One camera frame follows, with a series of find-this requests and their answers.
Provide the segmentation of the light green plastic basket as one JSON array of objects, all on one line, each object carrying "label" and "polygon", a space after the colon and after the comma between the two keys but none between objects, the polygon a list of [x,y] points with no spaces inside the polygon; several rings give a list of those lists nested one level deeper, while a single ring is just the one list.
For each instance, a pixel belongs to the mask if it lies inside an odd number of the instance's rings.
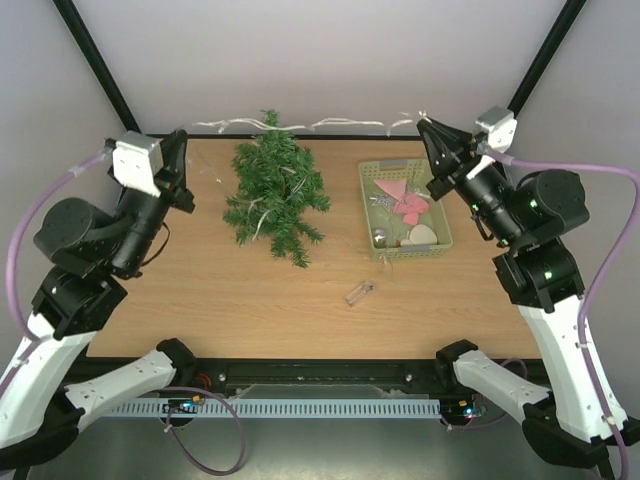
[{"label": "light green plastic basket", "polygon": [[358,172],[373,258],[436,258],[453,247],[444,207],[426,190],[425,157],[364,161]]}]

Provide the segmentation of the small green christmas tree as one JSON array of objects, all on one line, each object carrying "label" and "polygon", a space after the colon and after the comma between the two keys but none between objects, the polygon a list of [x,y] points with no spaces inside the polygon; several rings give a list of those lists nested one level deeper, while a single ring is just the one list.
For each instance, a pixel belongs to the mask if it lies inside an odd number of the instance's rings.
[{"label": "small green christmas tree", "polygon": [[324,235],[304,219],[311,208],[326,213],[331,199],[314,156],[297,143],[294,133],[280,127],[280,114],[263,112],[267,130],[235,149],[231,166],[238,184],[226,197],[223,220],[235,231],[235,242],[247,246],[261,238],[270,240],[270,253],[294,266],[309,266],[305,244],[316,245]]}]

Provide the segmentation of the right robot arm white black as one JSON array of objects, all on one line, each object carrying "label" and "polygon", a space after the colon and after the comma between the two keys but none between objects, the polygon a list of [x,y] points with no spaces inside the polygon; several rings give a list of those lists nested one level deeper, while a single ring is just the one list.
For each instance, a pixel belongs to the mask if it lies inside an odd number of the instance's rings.
[{"label": "right robot arm white black", "polygon": [[595,289],[583,282],[562,240],[590,217],[582,169],[533,164],[511,185],[499,166],[513,163],[508,149],[515,127],[514,114],[500,108],[482,115],[473,133],[428,117],[417,124],[430,198],[458,194],[483,238],[497,243],[497,278],[534,336],[548,385],[512,373],[466,340],[438,351],[436,379],[447,391],[466,387],[488,398],[520,425],[545,462],[625,479],[628,463],[613,469],[609,450],[636,444],[639,422],[606,378],[587,321]]}]

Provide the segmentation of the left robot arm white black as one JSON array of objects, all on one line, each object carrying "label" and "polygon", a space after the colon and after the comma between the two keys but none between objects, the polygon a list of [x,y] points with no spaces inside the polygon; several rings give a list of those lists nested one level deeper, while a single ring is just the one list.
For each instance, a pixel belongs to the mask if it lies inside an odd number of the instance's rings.
[{"label": "left robot arm white black", "polygon": [[163,139],[130,131],[105,143],[122,191],[113,212],[69,197],[35,234],[51,262],[22,324],[25,335],[1,378],[1,467],[17,470],[64,452],[101,416],[140,395],[189,383],[196,358],[178,339],[97,378],[68,385],[76,358],[126,297],[169,210],[194,210],[186,182],[186,131]]}]

